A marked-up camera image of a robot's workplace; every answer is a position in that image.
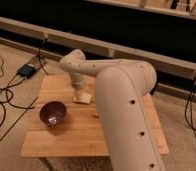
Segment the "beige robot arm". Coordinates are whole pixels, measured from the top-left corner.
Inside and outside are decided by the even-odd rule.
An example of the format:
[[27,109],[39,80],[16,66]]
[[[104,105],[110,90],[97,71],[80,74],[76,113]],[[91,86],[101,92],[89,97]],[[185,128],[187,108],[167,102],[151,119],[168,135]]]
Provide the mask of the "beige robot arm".
[[72,86],[95,78],[95,103],[113,171],[165,171],[142,97],[157,81],[154,67],[142,60],[88,60],[75,49],[60,60]]

